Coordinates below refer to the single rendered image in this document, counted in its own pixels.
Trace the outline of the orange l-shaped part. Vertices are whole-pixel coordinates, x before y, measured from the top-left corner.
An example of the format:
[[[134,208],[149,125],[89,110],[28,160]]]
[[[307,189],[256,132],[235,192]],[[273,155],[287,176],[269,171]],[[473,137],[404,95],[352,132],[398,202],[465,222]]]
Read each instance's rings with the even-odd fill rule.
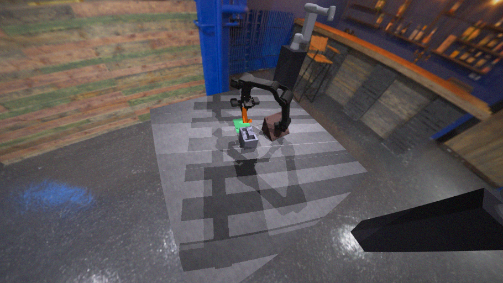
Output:
[[[243,123],[251,123],[252,122],[252,119],[247,118],[247,109],[246,108],[242,108],[242,120],[243,120]]]

